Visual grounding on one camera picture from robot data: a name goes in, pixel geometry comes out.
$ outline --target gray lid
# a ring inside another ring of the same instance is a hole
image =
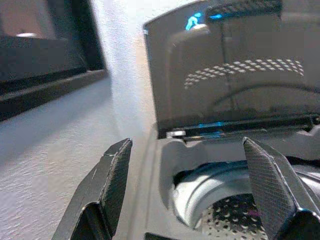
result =
[[[160,132],[320,112],[320,2],[226,3],[144,25]]]

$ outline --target blue light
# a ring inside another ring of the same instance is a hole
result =
[[[221,14],[212,15],[209,18],[211,19],[221,19],[223,16]]]
[[[192,29],[194,26],[198,25],[198,18],[202,16],[201,12],[196,12],[193,14],[191,17],[189,17],[188,22],[185,26],[185,30],[189,31]]]

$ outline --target textured wall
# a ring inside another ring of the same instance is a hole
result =
[[[110,77],[0,123],[0,239],[50,239],[80,181],[112,143],[134,141],[128,224],[155,121],[142,24],[189,0],[93,0]],[[125,239],[117,233],[117,239]]]

